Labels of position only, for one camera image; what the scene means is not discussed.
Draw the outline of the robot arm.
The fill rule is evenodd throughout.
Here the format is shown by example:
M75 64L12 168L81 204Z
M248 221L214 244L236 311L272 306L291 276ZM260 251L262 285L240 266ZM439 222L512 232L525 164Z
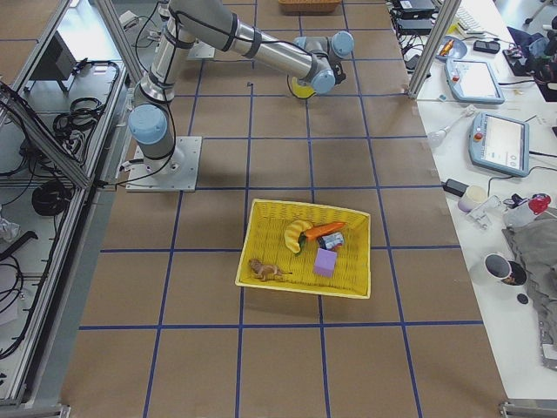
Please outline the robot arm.
M128 118L149 177L175 172L184 158L170 103L181 65L197 41L284 72L296 98L324 95L346 78L342 62L352 53L354 39L345 30L288 42L242 22L219 1L171 1L168 13L158 52L136 87Z

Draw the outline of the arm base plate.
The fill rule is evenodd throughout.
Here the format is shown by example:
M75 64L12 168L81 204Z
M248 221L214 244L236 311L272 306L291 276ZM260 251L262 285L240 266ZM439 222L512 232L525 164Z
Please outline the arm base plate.
M155 173L165 160L145 158L140 145L137 145L134 158L141 158L143 162L131 167L129 181L124 186L129 192L194 192L201 149L201 137L178 136L171 161Z
M213 60L216 50L214 47L197 40L189 49L187 59L190 61Z

